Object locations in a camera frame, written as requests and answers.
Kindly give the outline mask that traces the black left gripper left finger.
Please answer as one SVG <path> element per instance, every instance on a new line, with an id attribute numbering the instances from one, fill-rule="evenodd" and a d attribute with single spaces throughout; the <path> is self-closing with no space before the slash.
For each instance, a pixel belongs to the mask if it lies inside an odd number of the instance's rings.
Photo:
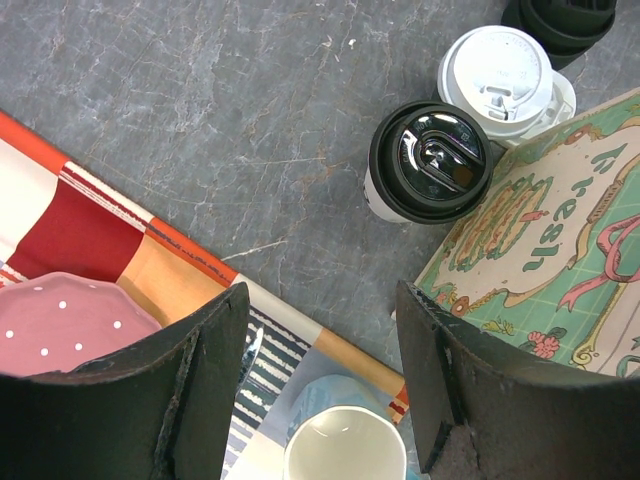
<path id="1" fill-rule="evenodd" d="M 72 372 L 1 379 L 5 479 L 217 479 L 249 320 L 239 283 Z"/>

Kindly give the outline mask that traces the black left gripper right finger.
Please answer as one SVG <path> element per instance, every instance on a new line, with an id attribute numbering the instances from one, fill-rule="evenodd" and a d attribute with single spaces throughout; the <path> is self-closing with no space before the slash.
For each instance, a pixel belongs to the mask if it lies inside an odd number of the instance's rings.
<path id="1" fill-rule="evenodd" d="M 396 323 L 420 469 L 434 479 L 635 479 L 639 382 L 541 359 L 408 282 Z"/>

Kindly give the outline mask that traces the green patterned paper bag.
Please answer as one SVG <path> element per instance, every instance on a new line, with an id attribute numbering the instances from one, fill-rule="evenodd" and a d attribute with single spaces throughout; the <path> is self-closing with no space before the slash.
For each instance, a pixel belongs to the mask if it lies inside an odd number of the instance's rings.
<path id="1" fill-rule="evenodd" d="M 639 373 L 639 94 L 509 150 L 416 285 L 540 358 Z"/>

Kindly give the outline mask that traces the black plastic cup lid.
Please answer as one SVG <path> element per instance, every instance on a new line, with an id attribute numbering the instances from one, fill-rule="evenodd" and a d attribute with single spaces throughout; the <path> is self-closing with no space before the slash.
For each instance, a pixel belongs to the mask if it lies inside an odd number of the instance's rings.
<path id="1" fill-rule="evenodd" d="M 377 187 L 415 224 L 445 224 L 473 212 L 491 185 L 494 158 L 480 125 L 463 110 L 414 101 L 376 128 L 368 168 Z"/>

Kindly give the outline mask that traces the white plastic cup lid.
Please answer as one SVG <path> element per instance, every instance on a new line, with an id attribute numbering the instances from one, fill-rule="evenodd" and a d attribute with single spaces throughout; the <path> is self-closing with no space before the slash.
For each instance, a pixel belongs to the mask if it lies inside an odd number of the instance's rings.
<path id="1" fill-rule="evenodd" d="M 440 61 L 439 98 L 471 116 L 491 140 L 526 133 L 552 99 L 553 70 L 529 34 L 489 25 L 462 35 Z"/>

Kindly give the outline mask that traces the white paper cup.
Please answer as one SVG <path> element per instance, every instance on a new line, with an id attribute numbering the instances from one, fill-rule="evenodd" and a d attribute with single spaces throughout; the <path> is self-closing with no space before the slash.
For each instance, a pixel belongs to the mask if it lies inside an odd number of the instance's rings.
<path id="1" fill-rule="evenodd" d="M 383 186 L 376 186 L 370 168 L 366 171 L 363 192 L 370 210 L 382 220 L 391 223 L 412 222 L 411 215 L 407 214 L 398 201 Z"/>

